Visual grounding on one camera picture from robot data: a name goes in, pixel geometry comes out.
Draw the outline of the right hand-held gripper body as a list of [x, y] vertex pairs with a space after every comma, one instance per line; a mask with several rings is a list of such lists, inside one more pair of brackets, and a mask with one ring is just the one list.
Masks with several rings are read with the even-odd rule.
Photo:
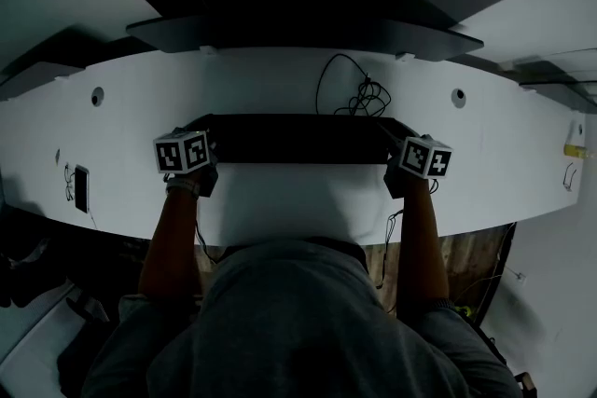
[[383, 181], [392, 199], [404, 197], [407, 175], [436, 181], [447, 175], [452, 148], [428, 135], [407, 137], [398, 142], [397, 151], [390, 154]]

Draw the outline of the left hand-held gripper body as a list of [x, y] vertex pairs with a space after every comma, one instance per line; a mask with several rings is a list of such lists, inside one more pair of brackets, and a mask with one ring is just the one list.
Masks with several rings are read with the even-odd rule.
[[154, 140], [158, 172], [170, 187], [187, 189], [195, 198], [209, 198], [218, 179], [215, 143], [204, 135], [185, 135], [176, 128]]

